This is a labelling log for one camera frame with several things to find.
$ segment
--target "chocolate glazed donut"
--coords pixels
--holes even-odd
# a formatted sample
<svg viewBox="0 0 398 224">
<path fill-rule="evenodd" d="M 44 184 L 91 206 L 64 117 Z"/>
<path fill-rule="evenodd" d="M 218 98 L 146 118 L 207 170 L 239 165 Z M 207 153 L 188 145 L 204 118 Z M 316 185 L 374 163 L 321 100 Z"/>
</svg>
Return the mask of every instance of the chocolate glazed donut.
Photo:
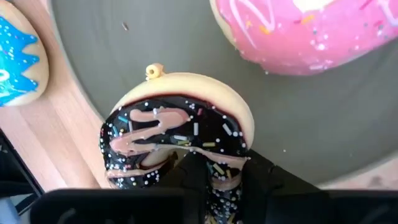
<svg viewBox="0 0 398 224">
<path fill-rule="evenodd" d="M 238 119 L 213 103 L 181 93 L 145 96 L 114 110 L 99 141 L 106 177 L 119 189 L 150 187 L 173 168 L 173 154 L 148 166 L 144 161 L 151 153 L 182 148 L 203 154 L 209 172 L 207 221 L 240 222 L 248 145 Z"/>
</svg>

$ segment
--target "gray plate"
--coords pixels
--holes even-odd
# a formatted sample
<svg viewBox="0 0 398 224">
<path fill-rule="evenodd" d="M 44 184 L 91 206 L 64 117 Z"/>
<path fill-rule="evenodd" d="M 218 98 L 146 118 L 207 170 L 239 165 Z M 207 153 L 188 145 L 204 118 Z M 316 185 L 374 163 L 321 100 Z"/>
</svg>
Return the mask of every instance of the gray plate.
<svg viewBox="0 0 398 224">
<path fill-rule="evenodd" d="M 397 42 L 319 76 L 282 77 L 240 58 L 208 0 L 52 0 L 52 10 L 77 79 L 103 117 L 144 81 L 148 64 L 160 62 L 167 72 L 205 74 L 234 88 L 256 120 L 252 148 L 312 183 L 396 149 Z"/>
</svg>

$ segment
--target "white sprinkle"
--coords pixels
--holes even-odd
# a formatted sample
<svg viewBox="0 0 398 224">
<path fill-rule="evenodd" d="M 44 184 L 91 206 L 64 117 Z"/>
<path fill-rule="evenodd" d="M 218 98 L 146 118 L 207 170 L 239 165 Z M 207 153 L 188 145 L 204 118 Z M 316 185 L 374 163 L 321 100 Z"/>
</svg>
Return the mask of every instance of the white sprinkle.
<svg viewBox="0 0 398 224">
<path fill-rule="evenodd" d="M 132 132 L 132 121 L 129 121 L 129 130 Z"/>
<path fill-rule="evenodd" d="M 319 44 L 318 45 L 318 50 L 324 50 L 326 47 L 325 47 L 325 44 Z"/>
<path fill-rule="evenodd" d="M 188 140 L 188 137 L 186 136 L 179 136 L 179 135 L 175 135 L 173 136 L 175 139 L 181 140 L 181 141 L 186 141 Z"/>
<path fill-rule="evenodd" d="M 193 135 L 197 136 L 199 134 L 199 124 L 198 123 L 194 123 L 193 124 Z"/>
<path fill-rule="evenodd" d="M 228 127 L 228 125 L 223 124 L 223 128 L 224 128 L 224 130 L 226 131 L 226 133 L 227 133 L 228 135 L 232 135 L 232 131 L 230 130 L 230 128 Z"/>
</svg>

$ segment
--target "donut squishy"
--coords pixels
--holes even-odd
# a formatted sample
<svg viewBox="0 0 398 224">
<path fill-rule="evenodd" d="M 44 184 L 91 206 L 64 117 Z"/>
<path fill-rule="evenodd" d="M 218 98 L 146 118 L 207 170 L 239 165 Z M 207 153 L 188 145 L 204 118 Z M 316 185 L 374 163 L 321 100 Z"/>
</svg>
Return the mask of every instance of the donut squishy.
<svg viewBox="0 0 398 224">
<path fill-rule="evenodd" d="M 241 170 L 254 137 L 248 105 L 228 85 L 204 75 L 165 74 L 160 64 L 146 73 L 147 81 L 127 93 L 101 127 L 110 186 L 153 186 L 173 168 L 173 150 L 185 149 L 206 157 L 207 219 L 237 223 Z"/>
<path fill-rule="evenodd" d="M 397 37 L 395 0 L 210 0 L 242 58 L 281 75 L 314 75 Z"/>
<path fill-rule="evenodd" d="M 36 100 L 49 79 L 44 47 L 29 21 L 0 0 L 0 106 Z"/>
</svg>

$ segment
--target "pink frosted donut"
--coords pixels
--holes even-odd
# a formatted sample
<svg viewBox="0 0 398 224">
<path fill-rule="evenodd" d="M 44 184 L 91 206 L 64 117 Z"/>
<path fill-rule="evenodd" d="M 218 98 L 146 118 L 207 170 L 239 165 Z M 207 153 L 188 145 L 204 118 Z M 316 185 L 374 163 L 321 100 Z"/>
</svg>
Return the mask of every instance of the pink frosted donut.
<svg viewBox="0 0 398 224">
<path fill-rule="evenodd" d="M 313 75 L 398 34 L 397 0 L 210 0 L 241 56 L 264 70 Z"/>
</svg>

